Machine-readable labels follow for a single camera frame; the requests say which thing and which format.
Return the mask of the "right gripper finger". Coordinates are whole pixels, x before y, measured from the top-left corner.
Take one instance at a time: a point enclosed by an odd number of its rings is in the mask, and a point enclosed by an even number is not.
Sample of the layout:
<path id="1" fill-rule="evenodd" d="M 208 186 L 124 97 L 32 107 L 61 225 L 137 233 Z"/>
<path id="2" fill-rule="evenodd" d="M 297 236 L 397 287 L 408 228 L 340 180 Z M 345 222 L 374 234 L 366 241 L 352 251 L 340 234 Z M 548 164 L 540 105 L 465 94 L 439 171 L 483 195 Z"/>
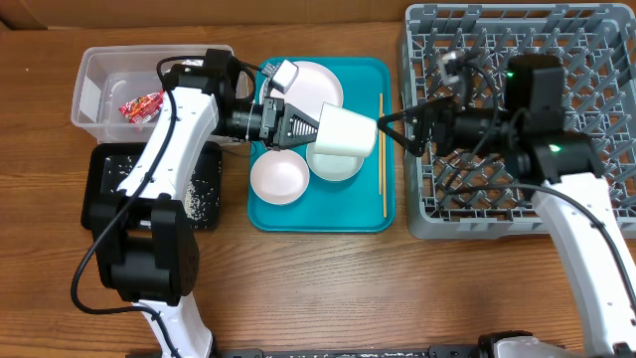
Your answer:
<path id="1" fill-rule="evenodd" d="M 401 121 L 409 125 L 416 125 L 420 122 L 422 105 L 415 105 L 403 109 L 402 111 L 387 114 L 378 119 L 378 127 L 388 127 L 390 123 Z"/>
<path id="2" fill-rule="evenodd" d="M 389 138 L 391 138 L 394 142 L 401 146 L 407 153 L 410 153 L 415 157 L 421 157 L 424 153 L 425 138 L 419 134 L 404 136 L 389 126 L 380 126 L 379 131 L 386 134 Z"/>

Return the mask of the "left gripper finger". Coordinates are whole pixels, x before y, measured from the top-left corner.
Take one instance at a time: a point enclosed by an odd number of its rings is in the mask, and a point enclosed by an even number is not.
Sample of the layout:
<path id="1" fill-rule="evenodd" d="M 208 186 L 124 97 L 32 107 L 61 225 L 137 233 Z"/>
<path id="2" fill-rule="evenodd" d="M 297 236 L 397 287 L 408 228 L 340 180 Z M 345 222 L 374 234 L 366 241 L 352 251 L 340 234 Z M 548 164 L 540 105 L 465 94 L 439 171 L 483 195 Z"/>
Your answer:
<path id="1" fill-rule="evenodd" d="M 290 130 L 317 130 L 319 122 L 291 103 L 284 106 L 283 123 Z"/>
<path id="2" fill-rule="evenodd" d="M 280 138 L 280 148 L 290 149 L 314 142 L 318 129 L 315 127 L 303 127 L 284 130 Z"/>

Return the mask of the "white cup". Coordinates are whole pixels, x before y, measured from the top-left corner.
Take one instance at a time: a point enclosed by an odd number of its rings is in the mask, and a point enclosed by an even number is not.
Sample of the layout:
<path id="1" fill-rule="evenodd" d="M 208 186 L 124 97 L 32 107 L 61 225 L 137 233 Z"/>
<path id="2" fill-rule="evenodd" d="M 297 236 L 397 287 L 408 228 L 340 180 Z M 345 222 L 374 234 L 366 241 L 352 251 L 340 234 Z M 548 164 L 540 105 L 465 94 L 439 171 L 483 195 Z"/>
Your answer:
<path id="1" fill-rule="evenodd" d="M 372 118 L 324 102 L 314 142 L 318 154 L 366 158 L 371 155 L 378 136 Z"/>

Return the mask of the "large white plate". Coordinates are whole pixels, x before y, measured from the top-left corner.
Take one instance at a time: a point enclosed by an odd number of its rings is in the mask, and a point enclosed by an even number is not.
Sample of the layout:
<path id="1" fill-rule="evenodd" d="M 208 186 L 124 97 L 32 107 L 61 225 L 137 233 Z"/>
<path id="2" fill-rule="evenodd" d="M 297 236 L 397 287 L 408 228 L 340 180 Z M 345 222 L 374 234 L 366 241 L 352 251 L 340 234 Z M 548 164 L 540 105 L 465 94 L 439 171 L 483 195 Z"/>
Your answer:
<path id="1" fill-rule="evenodd" d="M 294 61 L 299 69 L 297 78 L 286 93 L 276 89 L 263 87 L 260 89 L 259 98 L 266 95 L 283 98 L 302 112 L 317 119 L 324 102 L 342 107 L 344 103 L 344 91 L 338 78 L 326 67 L 308 61 Z"/>

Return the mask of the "small white plate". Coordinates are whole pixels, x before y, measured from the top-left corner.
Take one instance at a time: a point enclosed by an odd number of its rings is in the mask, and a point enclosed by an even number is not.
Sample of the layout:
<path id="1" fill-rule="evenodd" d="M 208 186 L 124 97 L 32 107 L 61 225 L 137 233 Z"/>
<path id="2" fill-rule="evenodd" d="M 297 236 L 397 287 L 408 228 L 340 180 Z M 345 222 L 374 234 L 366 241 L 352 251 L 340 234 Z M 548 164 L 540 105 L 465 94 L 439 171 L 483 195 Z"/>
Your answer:
<path id="1" fill-rule="evenodd" d="M 249 173 L 252 191 L 272 205 L 288 205 L 298 200 L 309 185 L 306 161 L 292 150 L 270 150 L 260 155 Z"/>

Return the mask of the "grey bowl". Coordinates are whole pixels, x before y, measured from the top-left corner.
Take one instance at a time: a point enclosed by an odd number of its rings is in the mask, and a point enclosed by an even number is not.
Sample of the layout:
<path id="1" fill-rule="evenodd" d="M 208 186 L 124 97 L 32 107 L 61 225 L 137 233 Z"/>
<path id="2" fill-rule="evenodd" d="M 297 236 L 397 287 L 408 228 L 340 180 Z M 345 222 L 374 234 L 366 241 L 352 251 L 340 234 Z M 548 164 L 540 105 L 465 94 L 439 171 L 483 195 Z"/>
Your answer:
<path id="1" fill-rule="evenodd" d="M 354 177 L 364 164 L 360 157 L 319 154 L 310 143 L 306 148 L 309 169 L 323 180 L 341 182 Z"/>

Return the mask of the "red snack wrapper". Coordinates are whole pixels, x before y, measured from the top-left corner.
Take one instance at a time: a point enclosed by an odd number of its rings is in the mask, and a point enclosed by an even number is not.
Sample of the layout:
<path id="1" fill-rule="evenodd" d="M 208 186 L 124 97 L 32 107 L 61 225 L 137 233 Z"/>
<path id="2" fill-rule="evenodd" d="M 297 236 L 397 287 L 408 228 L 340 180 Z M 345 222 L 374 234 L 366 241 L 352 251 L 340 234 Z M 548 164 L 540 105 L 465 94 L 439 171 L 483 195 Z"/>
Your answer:
<path id="1" fill-rule="evenodd" d="M 130 123 L 142 124 L 152 120 L 162 106 L 163 92 L 157 91 L 126 102 L 118 110 Z"/>

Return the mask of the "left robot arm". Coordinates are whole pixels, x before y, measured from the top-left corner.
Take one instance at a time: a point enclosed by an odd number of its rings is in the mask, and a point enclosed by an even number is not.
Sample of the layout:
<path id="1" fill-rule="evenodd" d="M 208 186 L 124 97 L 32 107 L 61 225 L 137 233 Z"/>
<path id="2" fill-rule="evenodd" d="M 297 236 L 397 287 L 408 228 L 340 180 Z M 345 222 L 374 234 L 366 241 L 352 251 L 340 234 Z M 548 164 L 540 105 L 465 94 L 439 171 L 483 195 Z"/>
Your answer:
<path id="1" fill-rule="evenodd" d="M 159 119 L 128 176 L 86 206 L 93 243 L 72 279 L 71 298 L 94 315 L 140 312 L 164 357 L 212 357 L 215 337 L 193 289 L 200 252 L 183 200 L 210 135 L 291 149 L 315 140 L 319 123 L 280 98 L 237 95 L 240 74 L 258 68 L 232 52 L 166 58 L 156 66 Z"/>

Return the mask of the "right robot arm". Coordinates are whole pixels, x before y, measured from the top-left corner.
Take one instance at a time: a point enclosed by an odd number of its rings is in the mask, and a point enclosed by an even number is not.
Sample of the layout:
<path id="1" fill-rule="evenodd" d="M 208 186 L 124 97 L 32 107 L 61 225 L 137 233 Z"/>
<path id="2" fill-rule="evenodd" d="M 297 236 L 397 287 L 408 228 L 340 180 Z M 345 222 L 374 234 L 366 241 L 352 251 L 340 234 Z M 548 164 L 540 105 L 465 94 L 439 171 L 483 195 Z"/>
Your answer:
<path id="1" fill-rule="evenodd" d="M 588 357 L 635 354 L 635 262 L 613 214 L 609 183 L 591 138 L 564 127 L 558 57 L 513 57 L 489 108 L 452 96 L 379 118 L 378 128 L 420 157 L 427 143 L 500 156 L 547 227 L 572 289 Z"/>

